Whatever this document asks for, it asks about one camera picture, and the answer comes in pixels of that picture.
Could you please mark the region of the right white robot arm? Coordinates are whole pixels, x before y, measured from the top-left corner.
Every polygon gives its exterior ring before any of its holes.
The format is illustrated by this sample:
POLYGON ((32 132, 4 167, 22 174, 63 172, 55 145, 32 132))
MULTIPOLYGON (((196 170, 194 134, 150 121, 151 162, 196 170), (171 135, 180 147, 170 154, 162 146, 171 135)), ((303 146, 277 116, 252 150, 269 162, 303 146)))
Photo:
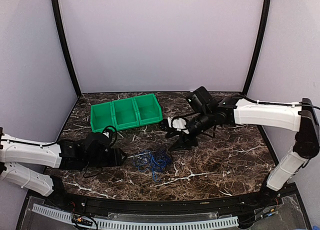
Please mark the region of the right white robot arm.
POLYGON ((264 189, 255 195, 255 203, 266 207, 275 198, 275 193, 309 160, 320 152, 320 126, 315 106, 310 99, 300 102, 281 103, 250 100, 232 96, 221 101, 214 98, 201 101, 196 97, 188 100, 194 110, 194 117, 168 117, 160 122, 165 137, 178 136, 170 148, 172 151, 189 150, 198 146, 197 136, 208 129, 223 125, 260 125, 287 129, 295 132, 294 145, 268 175, 264 189))

